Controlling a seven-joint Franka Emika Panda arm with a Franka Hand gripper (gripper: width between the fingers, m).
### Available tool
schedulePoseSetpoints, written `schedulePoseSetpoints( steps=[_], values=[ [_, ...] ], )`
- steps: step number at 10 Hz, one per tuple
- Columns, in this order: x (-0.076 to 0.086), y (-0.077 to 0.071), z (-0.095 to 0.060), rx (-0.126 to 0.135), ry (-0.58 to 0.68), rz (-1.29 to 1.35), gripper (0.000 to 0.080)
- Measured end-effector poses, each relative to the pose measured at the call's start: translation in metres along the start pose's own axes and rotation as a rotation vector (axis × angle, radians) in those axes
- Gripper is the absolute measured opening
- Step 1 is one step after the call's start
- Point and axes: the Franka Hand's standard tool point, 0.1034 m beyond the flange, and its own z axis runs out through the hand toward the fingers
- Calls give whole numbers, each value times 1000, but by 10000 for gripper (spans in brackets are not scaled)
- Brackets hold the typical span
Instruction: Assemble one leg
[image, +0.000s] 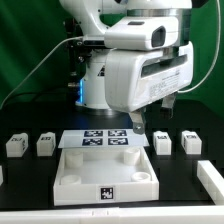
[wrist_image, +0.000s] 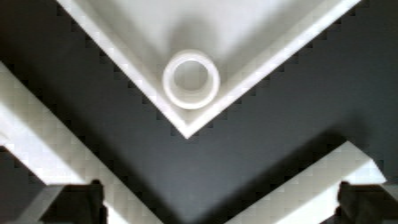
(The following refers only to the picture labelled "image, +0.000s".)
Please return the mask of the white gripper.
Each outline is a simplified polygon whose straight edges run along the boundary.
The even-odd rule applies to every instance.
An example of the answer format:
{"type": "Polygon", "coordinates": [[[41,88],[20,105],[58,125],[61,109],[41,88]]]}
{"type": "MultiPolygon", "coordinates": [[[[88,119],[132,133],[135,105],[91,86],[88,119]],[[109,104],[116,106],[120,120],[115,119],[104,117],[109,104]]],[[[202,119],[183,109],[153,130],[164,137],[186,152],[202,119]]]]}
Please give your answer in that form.
{"type": "Polygon", "coordinates": [[[150,52],[111,50],[105,63],[105,99],[110,108],[131,112],[133,132],[145,133],[145,109],[161,98],[160,115],[173,117],[177,91],[193,78],[193,45],[177,52],[160,49],[150,52]]]}

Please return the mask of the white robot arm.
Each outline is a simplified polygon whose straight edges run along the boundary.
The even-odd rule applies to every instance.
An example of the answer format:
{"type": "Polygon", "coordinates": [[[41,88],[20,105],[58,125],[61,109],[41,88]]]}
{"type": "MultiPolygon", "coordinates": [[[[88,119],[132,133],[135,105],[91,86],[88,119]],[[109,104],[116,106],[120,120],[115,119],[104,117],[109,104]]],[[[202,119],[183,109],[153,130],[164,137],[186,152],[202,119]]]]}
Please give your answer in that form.
{"type": "Polygon", "coordinates": [[[127,113],[145,132],[146,107],[170,116],[176,95],[195,89],[191,12],[210,0],[59,0],[81,28],[73,37],[76,103],[127,113]]]}

